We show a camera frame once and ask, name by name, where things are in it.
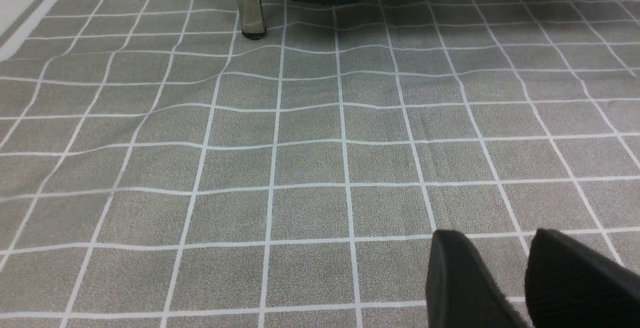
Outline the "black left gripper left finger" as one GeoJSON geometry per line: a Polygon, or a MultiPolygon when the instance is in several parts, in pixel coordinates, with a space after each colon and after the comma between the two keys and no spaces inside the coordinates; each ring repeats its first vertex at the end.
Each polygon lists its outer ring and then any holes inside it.
{"type": "Polygon", "coordinates": [[[429,327],[526,327],[471,240],[437,230],[425,283],[429,327]]]}

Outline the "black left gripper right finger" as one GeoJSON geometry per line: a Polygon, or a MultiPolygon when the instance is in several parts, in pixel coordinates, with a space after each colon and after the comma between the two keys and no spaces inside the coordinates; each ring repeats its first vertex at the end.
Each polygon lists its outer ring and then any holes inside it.
{"type": "Polygon", "coordinates": [[[539,228],[525,271],[535,327],[638,327],[640,277],[558,230],[539,228]]]}

